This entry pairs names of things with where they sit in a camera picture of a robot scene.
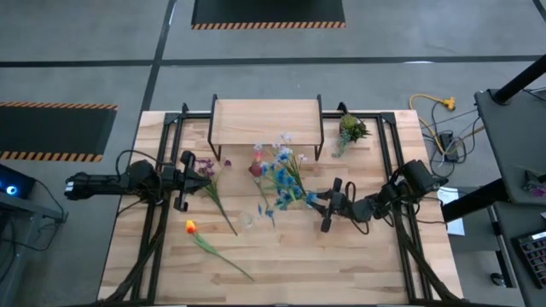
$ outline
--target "gray floor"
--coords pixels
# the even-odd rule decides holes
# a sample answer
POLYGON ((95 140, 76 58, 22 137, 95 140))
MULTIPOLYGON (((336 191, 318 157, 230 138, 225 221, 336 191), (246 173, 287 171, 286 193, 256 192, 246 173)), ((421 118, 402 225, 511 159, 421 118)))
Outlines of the gray floor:
MULTIPOLYGON (((177 1, 165 59, 546 53, 546 23, 531 0, 345 0, 345 30, 232 32, 190 31, 192 3, 177 1)), ((0 61, 151 60, 166 4, 0 0, 0 61)), ((178 110, 187 102, 192 110, 208 110, 214 93, 228 98, 304 98, 320 93, 325 109, 339 101, 354 109, 400 109, 407 108, 414 93, 454 96, 457 109, 439 107, 441 120, 474 109, 475 91, 498 87, 529 64, 162 67, 151 109, 178 110)), ((149 72, 149 67, 0 68, 0 101, 120 105, 101 163, 6 163, 46 182, 70 212, 52 247, 28 266, 17 305, 57 306, 95 299, 119 198, 70 202, 62 196, 63 184, 76 171, 113 170, 117 153, 133 142, 149 72)), ((544 77, 530 87, 541 86, 546 86, 544 77)), ((415 105, 430 120, 432 103, 415 105)), ((458 132, 475 117, 473 113, 440 128, 458 132)), ((476 150, 457 166, 450 185, 480 185, 499 177, 486 134, 478 134, 476 142, 476 150)), ((517 291, 491 286, 488 274, 497 269, 494 254, 454 253, 466 298, 521 305, 517 291)))

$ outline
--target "black rubber mat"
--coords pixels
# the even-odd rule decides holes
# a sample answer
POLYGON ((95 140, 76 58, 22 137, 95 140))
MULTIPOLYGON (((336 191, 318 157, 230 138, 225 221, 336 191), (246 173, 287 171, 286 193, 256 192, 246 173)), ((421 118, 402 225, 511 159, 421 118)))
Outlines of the black rubber mat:
POLYGON ((195 0, 192 30, 346 27, 341 0, 195 0))
POLYGON ((0 102, 0 159, 98 162, 118 107, 0 102))

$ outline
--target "pink flower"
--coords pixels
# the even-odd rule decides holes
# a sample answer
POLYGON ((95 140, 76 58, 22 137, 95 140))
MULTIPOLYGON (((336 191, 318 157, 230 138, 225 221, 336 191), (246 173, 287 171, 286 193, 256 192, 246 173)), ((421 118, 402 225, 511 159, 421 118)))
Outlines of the pink flower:
POLYGON ((254 161, 259 162, 262 160, 262 152, 261 151, 255 151, 254 152, 254 161))

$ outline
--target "red flower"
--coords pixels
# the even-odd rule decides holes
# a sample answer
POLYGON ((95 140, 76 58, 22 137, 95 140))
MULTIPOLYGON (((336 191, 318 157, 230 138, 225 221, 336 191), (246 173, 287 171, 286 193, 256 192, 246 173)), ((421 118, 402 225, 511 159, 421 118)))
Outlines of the red flower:
POLYGON ((252 165, 250 165, 248 171, 250 171, 254 177, 262 176, 262 167, 259 165, 259 163, 254 162, 252 165))

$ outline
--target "green plant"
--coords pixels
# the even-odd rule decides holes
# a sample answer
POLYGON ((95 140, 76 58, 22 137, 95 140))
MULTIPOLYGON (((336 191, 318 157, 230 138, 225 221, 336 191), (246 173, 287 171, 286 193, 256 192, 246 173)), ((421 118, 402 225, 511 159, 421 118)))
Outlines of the green plant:
POLYGON ((332 153, 332 157, 339 158, 341 155, 345 152, 347 148, 347 144, 351 141, 351 134, 348 130, 342 130, 340 133, 340 137, 338 137, 338 151, 336 153, 332 153))
POLYGON ((340 133, 343 131, 347 131, 350 140, 354 142, 357 142, 359 138, 370 135, 368 129, 366 129, 366 124, 350 114, 341 117, 340 133))

